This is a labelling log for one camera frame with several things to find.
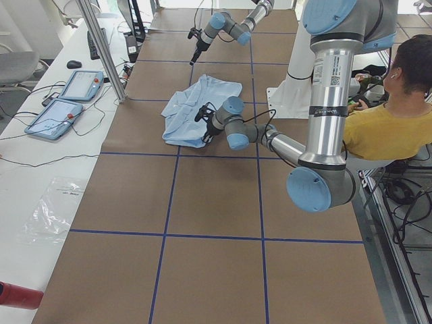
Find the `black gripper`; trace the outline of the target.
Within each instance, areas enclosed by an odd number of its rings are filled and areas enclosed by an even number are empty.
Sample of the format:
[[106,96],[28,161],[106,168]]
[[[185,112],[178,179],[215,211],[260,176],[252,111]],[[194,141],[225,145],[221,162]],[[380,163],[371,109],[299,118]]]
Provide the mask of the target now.
[[210,143],[210,141],[213,139],[214,136],[219,135],[223,129],[218,128],[214,122],[213,119],[216,117],[216,110],[214,108],[214,105],[211,104],[213,108],[209,108],[209,103],[205,103],[196,114],[194,121],[199,122],[200,120],[203,120],[206,125],[206,132],[202,137],[202,141],[205,144]]
[[192,59],[190,60],[190,65],[194,65],[201,53],[207,51],[212,43],[212,38],[202,29],[192,27],[188,33],[188,39],[191,39],[192,37],[196,38],[196,48]]

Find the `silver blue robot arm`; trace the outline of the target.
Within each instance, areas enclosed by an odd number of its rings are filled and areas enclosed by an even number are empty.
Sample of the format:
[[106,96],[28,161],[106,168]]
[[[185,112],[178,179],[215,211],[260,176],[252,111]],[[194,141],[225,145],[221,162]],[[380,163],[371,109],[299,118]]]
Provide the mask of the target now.
[[274,1],[272,0],[253,1],[253,3],[256,4],[256,7],[240,23],[237,23],[228,11],[218,11],[211,15],[204,29],[198,29],[196,26],[192,27],[188,33],[188,39],[196,38],[196,48],[190,60],[190,65],[194,65],[201,53],[209,49],[221,30],[239,44],[245,45],[250,40],[257,24],[268,16],[274,7]]
[[232,150],[260,142],[295,165],[286,188],[293,203],[309,213],[346,204],[357,183],[342,154],[352,64],[357,54],[390,48],[396,37],[397,1],[309,1],[302,25],[310,35],[313,69],[308,138],[300,144],[272,126],[247,124],[244,104],[230,97],[219,107],[203,105],[195,122],[205,122],[204,141],[225,133]]

